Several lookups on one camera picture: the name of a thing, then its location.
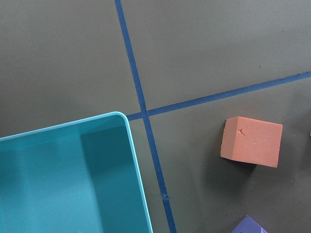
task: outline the blue painter's tape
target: blue painter's tape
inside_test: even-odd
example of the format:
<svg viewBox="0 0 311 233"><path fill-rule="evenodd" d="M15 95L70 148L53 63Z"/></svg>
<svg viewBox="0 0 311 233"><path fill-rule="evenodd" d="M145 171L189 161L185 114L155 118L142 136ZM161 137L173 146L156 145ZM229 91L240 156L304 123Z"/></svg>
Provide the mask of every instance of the blue painter's tape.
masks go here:
<svg viewBox="0 0 311 233"><path fill-rule="evenodd" d="M141 119L142 118L142 114L141 113L133 113L133 114L127 115L126 117L127 117L127 119L129 121L137 120L137 119Z"/></svg>
<svg viewBox="0 0 311 233"><path fill-rule="evenodd" d="M225 92L210 95L210 96L205 96L205 97L201 97L201 98L197 98L193 100L188 100L185 102L180 102L180 103L175 103L175 104L171 104L171 105L164 106L164 107L155 108L155 109L149 110L148 115L154 116L154 115L158 115L161 113L166 113L166 112L170 112L170 111L174 111L174 110L178 110L182 108L187 108L187 107L191 107L191 106L198 105L201 103L207 103L207 102L211 102L215 100L220 100L220 99L228 98L231 96L237 96L237 95L245 94L247 92L257 91L257 90L265 89L268 87L290 83L290 82L294 82L294 81L298 81L298 80L306 79L310 77L311 77L311 72L292 75L292 76L282 78L282 79L267 81L264 83L246 86L246 87L234 89L231 91L225 91Z"/></svg>
<svg viewBox="0 0 311 233"><path fill-rule="evenodd" d="M136 92L137 92L137 96L138 96L140 109L142 112L146 112L145 98L144 98L144 94L143 94L143 91L141 88L139 74L138 74L136 61L135 61L135 57L134 57L134 53L133 53L133 49L132 49L130 35L128 33L127 26L126 26L126 21L125 21L125 17L124 17L124 13L123 13L121 0L115 0L115 3L116 3L117 13L118 13L118 17L119 17L119 22L120 22L120 26L121 26L121 31L122 31L122 35L123 35L123 39L124 39L124 43L125 43L125 48L126 48L128 60L129 60L132 75L134 78L134 84L135 84L135 88L136 88Z"/></svg>
<svg viewBox="0 0 311 233"><path fill-rule="evenodd" d="M174 222L174 218L173 218L173 214L171 210L171 205L170 205L170 201L168 198L168 194L167 194L167 190L166 190L166 186L164 182L164 177L162 173L159 156L156 150L156 143L155 143L154 135L153 135L150 120L147 114L145 98L144 98L144 94L143 94L140 79L139 79L139 74L138 74L138 70L137 70L137 66L136 66L136 62L134 58L130 36L129 36L128 29L126 26L126 21L125 21L123 9L122 9L121 0L115 0L115 4L117 8L117 13L118 13L119 21L120 21L125 48L126 48L127 56L129 59L129 63L130 63L130 67L131 67L131 71L132 71L132 75L134 79L134 84L135 84L135 88L136 88L136 92L138 96L138 101L140 105L140 110L141 110L141 113L129 115L128 118L132 120L136 119L136 117L143 118L146 133L147 133L148 143L149 143L149 147L150 147L150 151L151 151L151 155L152 155L152 159L153 159L153 163L155 167L155 173L156 173L157 181L159 184L160 192L162 195L163 206L164 206L167 222L169 225L169 229L171 233L176 233L177 232L176 226L175 226L175 222Z"/></svg>
<svg viewBox="0 0 311 233"><path fill-rule="evenodd" d="M156 143L155 143L154 134L151 128L150 120L148 117L144 117L143 120L144 120L144 124L146 128L146 132L147 132L147 138L148 138L148 143L149 143L152 159L155 165L155 174L156 174L157 181L159 183L167 222L169 224L170 232L176 233L177 232L176 226L175 226L175 222L174 222L174 218L173 218L173 214L171 210L170 200L169 200L165 182L164 182L162 168L161 168L159 156L158 156L157 149L156 149Z"/></svg>

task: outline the teal plastic bin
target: teal plastic bin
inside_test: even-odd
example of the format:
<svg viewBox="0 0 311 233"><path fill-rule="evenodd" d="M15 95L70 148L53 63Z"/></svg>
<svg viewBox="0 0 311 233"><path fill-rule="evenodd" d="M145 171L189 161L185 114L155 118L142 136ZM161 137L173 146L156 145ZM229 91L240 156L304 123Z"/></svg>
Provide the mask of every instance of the teal plastic bin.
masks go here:
<svg viewBox="0 0 311 233"><path fill-rule="evenodd" d="M0 232L151 233L126 116L0 138Z"/></svg>

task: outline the orange foam block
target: orange foam block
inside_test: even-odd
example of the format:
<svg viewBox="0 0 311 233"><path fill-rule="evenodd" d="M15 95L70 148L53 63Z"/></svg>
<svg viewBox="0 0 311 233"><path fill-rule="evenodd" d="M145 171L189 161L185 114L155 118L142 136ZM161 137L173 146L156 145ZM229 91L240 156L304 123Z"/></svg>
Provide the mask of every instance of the orange foam block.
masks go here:
<svg viewBox="0 0 311 233"><path fill-rule="evenodd" d="M221 157L277 167L283 125L245 117L225 124Z"/></svg>

